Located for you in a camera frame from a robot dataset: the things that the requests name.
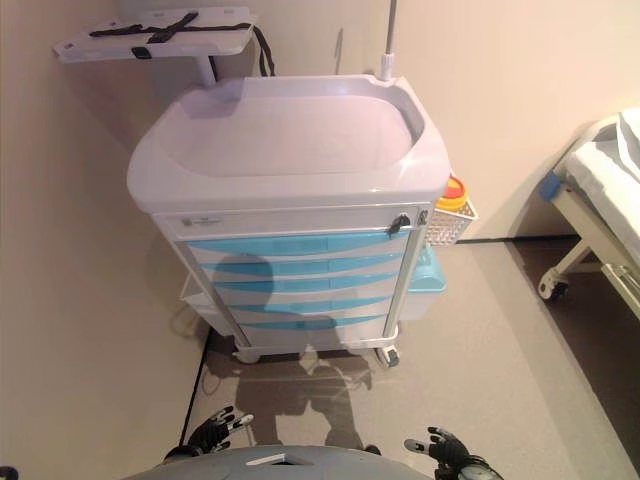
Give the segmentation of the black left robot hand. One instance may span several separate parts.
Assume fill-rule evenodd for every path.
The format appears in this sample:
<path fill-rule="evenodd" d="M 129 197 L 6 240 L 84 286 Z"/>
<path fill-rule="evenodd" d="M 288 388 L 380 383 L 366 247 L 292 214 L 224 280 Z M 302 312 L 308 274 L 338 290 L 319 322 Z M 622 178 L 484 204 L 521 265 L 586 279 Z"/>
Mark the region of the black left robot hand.
<path fill-rule="evenodd" d="M 253 420 L 253 414 L 237 415 L 233 406 L 226 406 L 201 423 L 190 435 L 187 445 L 202 454 L 224 450 L 230 446 L 231 435 Z"/>

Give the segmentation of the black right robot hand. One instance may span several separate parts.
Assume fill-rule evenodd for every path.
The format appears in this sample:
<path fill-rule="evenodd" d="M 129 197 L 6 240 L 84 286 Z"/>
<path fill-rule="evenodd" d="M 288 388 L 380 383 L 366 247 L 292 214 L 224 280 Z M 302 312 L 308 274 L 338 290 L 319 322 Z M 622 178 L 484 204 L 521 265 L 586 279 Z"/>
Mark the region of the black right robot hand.
<path fill-rule="evenodd" d="M 428 426 L 429 441 L 413 438 L 404 440 L 404 447 L 416 454 L 429 456 L 439 465 L 454 472 L 470 464 L 471 454 L 464 443 L 453 433 L 438 426 Z"/>

